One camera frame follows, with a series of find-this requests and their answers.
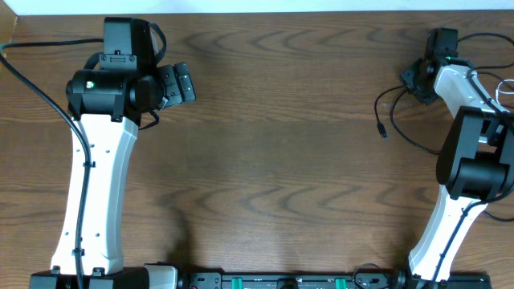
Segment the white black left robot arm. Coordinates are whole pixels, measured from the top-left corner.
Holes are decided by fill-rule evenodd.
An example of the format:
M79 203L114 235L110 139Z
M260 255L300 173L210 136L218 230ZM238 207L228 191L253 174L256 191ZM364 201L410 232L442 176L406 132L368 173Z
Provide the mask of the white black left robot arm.
M67 209L48 271L33 288L177 288L175 267L126 267L122 211L130 157L144 114L189 103L196 94L185 63L162 65L166 40L158 25L108 17L104 49L67 83L76 130Z

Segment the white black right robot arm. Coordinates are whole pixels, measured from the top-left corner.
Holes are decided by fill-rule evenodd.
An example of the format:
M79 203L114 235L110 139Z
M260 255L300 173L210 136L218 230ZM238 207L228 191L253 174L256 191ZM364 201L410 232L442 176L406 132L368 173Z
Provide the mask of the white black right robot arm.
M453 123L437 154L434 211L392 288L491 287L487 275L453 274L451 264L478 216L513 191L513 114L487 93L479 68L459 57L460 40L456 29L433 29L424 56L401 75L418 101L442 99Z

